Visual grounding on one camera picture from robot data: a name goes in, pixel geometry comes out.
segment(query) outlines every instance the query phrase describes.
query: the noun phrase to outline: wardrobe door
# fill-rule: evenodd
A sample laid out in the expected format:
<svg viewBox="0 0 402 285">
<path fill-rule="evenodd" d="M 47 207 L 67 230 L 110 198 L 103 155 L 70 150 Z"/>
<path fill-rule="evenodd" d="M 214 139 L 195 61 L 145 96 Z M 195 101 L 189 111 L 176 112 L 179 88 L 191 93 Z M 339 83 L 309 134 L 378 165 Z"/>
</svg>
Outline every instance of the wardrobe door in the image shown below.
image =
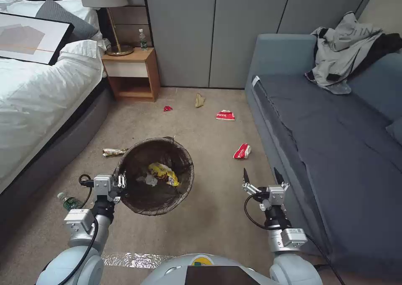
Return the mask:
<svg viewBox="0 0 402 285">
<path fill-rule="evenodd" d="M 288 0 L 278 33 L 310 34 L 320 26 L 334 28 L 363 0 Z"/>
<path fill-rule="evenodd" d="M 162 86 L 208 87 L 215 0 L 147 0 Z"/>
<path fill-rule="evenodd" d="M 216 0 L 210 87 L 243 88 L 258 34 L 276 33 L 286 0 Z"/>
</svg>

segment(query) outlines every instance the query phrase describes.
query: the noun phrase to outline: plastic bottle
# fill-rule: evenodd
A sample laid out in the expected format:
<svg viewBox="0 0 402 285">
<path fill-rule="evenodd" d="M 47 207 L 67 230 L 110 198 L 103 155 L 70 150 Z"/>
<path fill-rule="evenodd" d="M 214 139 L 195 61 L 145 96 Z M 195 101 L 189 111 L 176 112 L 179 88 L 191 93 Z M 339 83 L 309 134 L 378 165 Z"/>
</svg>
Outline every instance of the plastic bottle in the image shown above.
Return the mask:
<svg viewBox="0 0 402 285">
<path fill-rule="evenodd" d="M 70 197 L 64 192 L 57 194 L 57 198 L 63 203 L 63 207 L 69 211 L 76 208 L 81 208 L 82 202 L 75 197 Z"/>
<path fill-rule="evenodd" d="M 139 29 L 139 42 L 141 44 L 141 50 L 148 51 L 148 43 L 145 39 L 144 30 Z"/>
</svg>

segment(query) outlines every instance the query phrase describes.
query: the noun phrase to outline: nightstand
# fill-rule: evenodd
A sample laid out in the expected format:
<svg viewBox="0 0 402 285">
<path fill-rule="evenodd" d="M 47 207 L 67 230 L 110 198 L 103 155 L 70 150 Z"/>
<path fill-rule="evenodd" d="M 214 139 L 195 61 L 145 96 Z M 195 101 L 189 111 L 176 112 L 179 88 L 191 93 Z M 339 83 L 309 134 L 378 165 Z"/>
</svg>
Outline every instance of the nightstand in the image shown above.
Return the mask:
<svg viewBox="0 0 402 285">
<path fill-rule="evenodd" d="M 116 99 L 155 102 L 160 82 L 153 48 L 134 48 L 132 54 L 125 56 L 104 55 L 102 62 Z"/>
</svg>

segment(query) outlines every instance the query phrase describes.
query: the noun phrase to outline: carpet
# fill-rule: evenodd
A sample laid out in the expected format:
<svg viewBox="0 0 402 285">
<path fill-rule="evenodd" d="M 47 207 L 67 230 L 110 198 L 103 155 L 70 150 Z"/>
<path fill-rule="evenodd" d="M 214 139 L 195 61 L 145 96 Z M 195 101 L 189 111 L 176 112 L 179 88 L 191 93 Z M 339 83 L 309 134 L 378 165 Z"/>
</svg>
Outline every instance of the carpet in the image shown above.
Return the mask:
<svg viewBox="0 0 402 285">
<path fill-rule="evenodd" d="M 200 108 L 194 107 L 197 92 L 206 98 Z M 163 112 L 167 105 L 173 110 Z M 236 121 L 216 120 L 223 109 L 233 111 Z M 81 154 L 29 203 L 18 205 L 29 208 L 24 218 L 8 229 L 13 234 L 0 251 L 1 283 L 34 284 L 48 261 L 68 248 L 69 233 L 63 225 L 67 212 L 56 195 L 67 191 L 84 200 L 87 190 L 77 181 L 81 174 L 94 177 L 113 172 L 119 158 L 102 157 L 102 148 L 128 148 L 140 140 L 162 136 L 175 137 L 190 153 L 195 170 L 193 189 L 176 209 L 162 216 L 134 214 L 123 203 L 118 204 L 104 255 L 210 253 L 268 276 L 273 256 L 267 233 L 243 212 L 247 197 L 242 189 L 243 168 L 256 186 L 275 182 L 244 91 L 162 88 L 155 103 L 117 102 Z M 235 160 L 232 156 L 242 143 L 251 146 L 250 156 Z M 257 203 L 250 203 L 249 212 L 263 223 Z M 101 284 L 140 284 L 150 272 L 124 265 L 105 266 Z M 337 284 L 329 271 L 322 275 L 324 284 Z M 345 281 L 369 283 L 352 276 Z"/>
</svg>

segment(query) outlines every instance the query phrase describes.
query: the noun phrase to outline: green bottle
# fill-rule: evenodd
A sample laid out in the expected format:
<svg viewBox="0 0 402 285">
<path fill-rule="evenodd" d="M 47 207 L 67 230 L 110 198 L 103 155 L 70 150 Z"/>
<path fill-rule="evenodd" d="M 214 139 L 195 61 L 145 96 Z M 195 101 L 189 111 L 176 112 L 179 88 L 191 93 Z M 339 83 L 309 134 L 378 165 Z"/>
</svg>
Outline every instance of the green bottle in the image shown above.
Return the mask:
<svg viewBox="0 0 402 285">
<path fill-rule="evenodd" d="M 64 192 L 60 192 L 57 194 L 57 198 L 63 203 L 63 207 L 67 210 L 70 211 L 72 209 L 76 208 L 81 208 L 82 202 L 79 201 L 75 197 L 70 197 L 68 194 Z"/>
</svg>

